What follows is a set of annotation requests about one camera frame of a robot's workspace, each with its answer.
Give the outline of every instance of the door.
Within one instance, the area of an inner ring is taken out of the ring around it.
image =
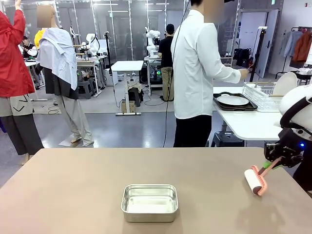
[[[275,31],[275,25],[277,21],[278,10],[273,10],[268,13],[268,20],[267,20],[267,32],[264,35],[260,57],[256,69],[256,73],[260,76],[260,78],[264,77],[265,69],[267,67],[270,50],[272,46],[272,40]]]

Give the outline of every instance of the hand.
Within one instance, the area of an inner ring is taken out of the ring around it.
[[[15,10],[20,10],[20,2],[21,0],[15,0]]]
[[[247,78],[248,74],[249,74],[249,70],[248,69],[239,69],[240,74],[241,74],[241,80],[244,80]]]

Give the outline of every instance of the brown jacket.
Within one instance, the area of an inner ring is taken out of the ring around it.
[[[295,62],[306,62],[309,55],[311,42],[312,33],[305,32],[297,41],[292,60]]]

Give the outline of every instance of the yellow garment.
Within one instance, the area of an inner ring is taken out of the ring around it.
[[[37,49],[39,49],[39,46],[40,46],[39,41],[42,38],[44,32],[45,32],[45,29],[42,29],[42,30],[39,30],[37,34],[35,35],[35,46]]]

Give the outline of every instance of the black tray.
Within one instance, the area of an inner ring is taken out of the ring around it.
[[[218,107],[222,110],[222,111],[254,111],[258,108],[258,106],[256,104],[254,104],[252,101],[250,101],[248,98],[246,98],[249,103],[246,105],[241,105],[241,106],[232,106],[232,105],[227,105],[224,103],[220,103],[217,98],[223,94],[228,94],[231,96],[237,96],[237,97],[242,97],[242,98],[246,98],[244,95],[242,94],[231,94],[229,92],[222,92],[219,94],[214,94],[214,101],[215,103],[218,105]]]

